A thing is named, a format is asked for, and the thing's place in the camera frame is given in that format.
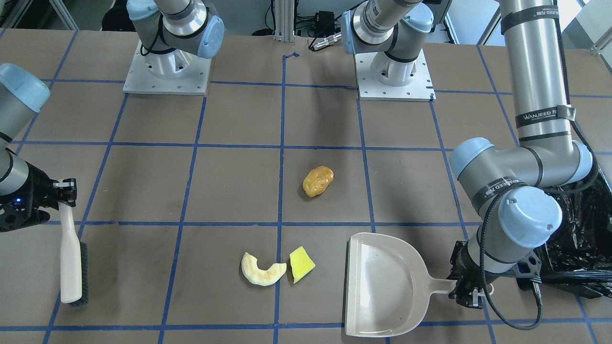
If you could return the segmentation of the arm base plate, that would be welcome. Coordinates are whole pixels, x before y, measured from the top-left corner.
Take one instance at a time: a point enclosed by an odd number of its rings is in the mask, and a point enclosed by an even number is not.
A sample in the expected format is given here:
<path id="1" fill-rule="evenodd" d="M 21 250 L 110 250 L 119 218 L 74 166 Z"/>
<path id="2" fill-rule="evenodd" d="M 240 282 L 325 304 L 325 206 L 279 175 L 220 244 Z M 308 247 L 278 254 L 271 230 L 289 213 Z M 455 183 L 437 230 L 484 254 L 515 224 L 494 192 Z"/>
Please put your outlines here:
<path id="1" fill-rule="evenodd" d="M 139 41 L 125 78 L 126 94 L 206 95 L 211 59 L 180 50 L 143 56 L 141 45 Z"/>
<path id="2" fill-rule="evenodd" d="M 400 63 L 384 52 L 354 55 L 361 100 L 433 102 L 437 99 L 424 50 Z"/>

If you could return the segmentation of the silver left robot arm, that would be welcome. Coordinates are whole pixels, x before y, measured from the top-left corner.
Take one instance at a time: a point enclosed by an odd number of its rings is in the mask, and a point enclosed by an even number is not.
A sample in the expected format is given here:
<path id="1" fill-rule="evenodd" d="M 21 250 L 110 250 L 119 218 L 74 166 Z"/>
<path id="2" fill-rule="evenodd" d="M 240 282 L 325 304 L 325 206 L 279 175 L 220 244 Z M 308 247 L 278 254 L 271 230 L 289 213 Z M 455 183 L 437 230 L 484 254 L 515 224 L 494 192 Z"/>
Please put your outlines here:
<path id="1" fill-rule="evenodd" d="M 572 138 L 575 109 L 566 88 L 557 4 L 501 0 L 499 7 L 519 145 L 499 150 L 478 137 L 450 155 L 457 181 L 483 219 L 451 258 L 449 278 L 457 283 L 449 297 L 467 308 L 481 308 L 486 285 L 560 227 L 560 205 L 544 189 L 586 178 L 595 163 L 586 144 Z"/>

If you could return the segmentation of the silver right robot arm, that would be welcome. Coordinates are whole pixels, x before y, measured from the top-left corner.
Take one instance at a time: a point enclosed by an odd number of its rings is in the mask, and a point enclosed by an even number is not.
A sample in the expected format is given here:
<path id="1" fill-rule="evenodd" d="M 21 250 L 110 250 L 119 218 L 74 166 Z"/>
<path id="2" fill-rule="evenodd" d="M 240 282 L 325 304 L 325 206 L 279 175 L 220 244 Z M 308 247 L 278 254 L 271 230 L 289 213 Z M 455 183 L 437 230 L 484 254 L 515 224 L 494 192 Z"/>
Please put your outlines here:
<path id="1" fill-rule="evenodd" d="M 203 0 L 129 0 L 126 10 L 140 42 L 124 92 L 205 95 L 225 35 L 221 17 Z M 9 149 L 49 96 L 47 85 L 24 68 L 1 65 L 2 232 L 48 222 L 49 208 L 60 212 L 62 225 L 74 224 L 75 179 L 51 179 Z"/>

